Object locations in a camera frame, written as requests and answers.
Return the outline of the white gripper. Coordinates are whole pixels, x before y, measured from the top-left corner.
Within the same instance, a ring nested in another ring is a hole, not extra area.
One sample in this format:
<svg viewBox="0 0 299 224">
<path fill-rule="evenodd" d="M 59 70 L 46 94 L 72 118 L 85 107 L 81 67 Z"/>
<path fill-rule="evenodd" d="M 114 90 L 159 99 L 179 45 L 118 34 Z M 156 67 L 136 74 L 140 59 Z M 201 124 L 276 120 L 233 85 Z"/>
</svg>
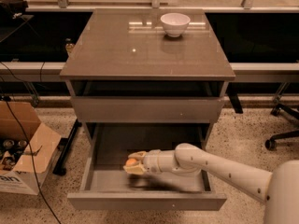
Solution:
<svg viewBox="0 0 299 224">
<path fill-rule="evenodd" d="M 160 149 L 151 150 L 149 152 L 138 151 L 132 153 L 128 156 L 128 158 L 136 159 L 138 161 L 143 160 L 144 167 L 142 165 L 124 166 L 123 169 L 126 173 L 131 175 L 143 175 L 144 173 L 146 173 L 146 171 L 152 174 L 159 174 L 161 172 L 159 166 L 160 153 L 161 153 Z"/>
</svg>

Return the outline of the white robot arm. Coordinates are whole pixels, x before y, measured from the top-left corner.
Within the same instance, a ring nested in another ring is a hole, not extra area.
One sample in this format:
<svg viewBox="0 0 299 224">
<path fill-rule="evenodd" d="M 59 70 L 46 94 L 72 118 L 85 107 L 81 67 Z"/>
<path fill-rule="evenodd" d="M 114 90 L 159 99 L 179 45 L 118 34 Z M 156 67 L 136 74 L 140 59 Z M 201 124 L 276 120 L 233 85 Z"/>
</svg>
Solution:
<svg viewBox="0 0 299 224">
<path fill-rule="evenodd" d="M 206 171 L 264 203 L 264 224 L 299 224 L 299 160 L 286 161 L 268 172 L 182 143 L 173 150 L 132 153 L 123 169 L 133 175 Z"/>
</svg>

